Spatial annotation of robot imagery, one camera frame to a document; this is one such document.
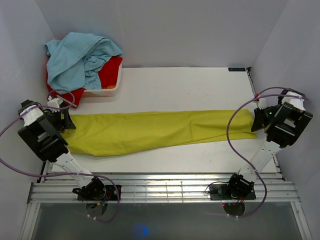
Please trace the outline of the yellow-green trousers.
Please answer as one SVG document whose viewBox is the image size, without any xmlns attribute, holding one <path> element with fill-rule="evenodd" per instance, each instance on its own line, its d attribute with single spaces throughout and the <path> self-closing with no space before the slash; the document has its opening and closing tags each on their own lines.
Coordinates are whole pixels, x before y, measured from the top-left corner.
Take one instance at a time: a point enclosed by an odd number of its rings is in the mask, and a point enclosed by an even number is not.
<svg viewBox="0 0 320 240">
<path fill-rule="evenodd" d="M 62 134 L 73 154 L 110 157 L 172 146 L 255 139 L 254 117 L 240 110 L 73 114 Z"/>
</svg>

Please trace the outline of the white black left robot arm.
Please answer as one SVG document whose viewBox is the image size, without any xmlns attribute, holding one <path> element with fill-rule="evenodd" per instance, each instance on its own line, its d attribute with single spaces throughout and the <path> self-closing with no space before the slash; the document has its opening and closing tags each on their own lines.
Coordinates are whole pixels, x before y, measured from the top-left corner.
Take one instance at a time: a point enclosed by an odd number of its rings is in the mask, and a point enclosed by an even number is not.
<svg viewBox="0 0 320 240">
<path fill-rule="evenodd" d="M 78 187 L 72 192 L 79 200 L 102 200 L 107 191 L 102 181 L 82 167 L 72 156 L 63 138 L 65 130 L 75 130 L 66 104 L 58 98 L 48 102 L 53 108 L 41 107 L 40 103 L 25 100 L 21 103 L 19 116 L 24 122 L 18 135 L 42 161 L 62 168 L 76 181 Z"/>
</svg>

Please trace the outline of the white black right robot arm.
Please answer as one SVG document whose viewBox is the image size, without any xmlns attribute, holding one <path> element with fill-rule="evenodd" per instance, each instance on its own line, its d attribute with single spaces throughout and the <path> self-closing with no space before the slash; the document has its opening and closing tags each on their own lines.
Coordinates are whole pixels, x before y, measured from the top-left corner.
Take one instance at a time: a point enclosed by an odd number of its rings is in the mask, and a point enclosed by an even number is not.
<svg viewBox="0 0 320 240">
<path fill-rule="evenodd" d="M 292 88 L 281 88 L 276 105 L 267 106 L 259 93 L 253 99 L 254 121 L 251 132 L 264 130 L 266 139 L 246 165 L 233 173 L 221 193 L 229 199 L 244 200 L 254 192 L 254 184 L 269 161 L 282 149 L 292 146 L 313 118 L 304 108 L 306 95 Z"/>
</svg>

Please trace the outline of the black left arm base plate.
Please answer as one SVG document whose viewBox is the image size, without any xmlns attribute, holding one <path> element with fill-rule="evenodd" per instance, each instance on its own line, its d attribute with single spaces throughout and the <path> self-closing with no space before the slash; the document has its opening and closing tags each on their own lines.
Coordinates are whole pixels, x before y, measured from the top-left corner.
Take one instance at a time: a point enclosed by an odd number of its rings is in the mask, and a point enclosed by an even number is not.
<svg viewBox="0 0 320 240">
<path fill-rule="evenodd" d="M 104 189 L 105 190 L 96 198 L 94 198 L 93 196 L 91 196 L 89 198 L 85 198 L 83 196 L 80 196 L 78 193 L 80 190 L 79 188 L 74 188 L 72 190 L 72 192 L 77 195 L 78 201 L 99 201 L 99 202 L 101 202 L 104 200 L 107 200 L 107 201 L 117 201 L 118 200 L 117 191 L 113 185 L 105 185 Z"/>
</svg>

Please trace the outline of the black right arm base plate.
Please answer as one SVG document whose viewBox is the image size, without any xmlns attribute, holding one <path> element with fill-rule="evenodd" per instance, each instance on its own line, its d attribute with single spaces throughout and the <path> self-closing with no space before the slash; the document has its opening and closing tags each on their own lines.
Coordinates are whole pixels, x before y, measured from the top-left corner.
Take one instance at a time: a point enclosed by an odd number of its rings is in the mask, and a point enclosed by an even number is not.
<svg viewBox="0 0 320 240">
<path fill-rule="evenodd" d="M 256 194 L 252 190 L 247 196 L 242 196 L 239 193 L 231 193 L 226 190 L 228 183 L 223 181 L 215 181 L 209 184 L 204 190 L 205 194 L 209 194 L 211 200 L 255 200 Z"/>
</svg>

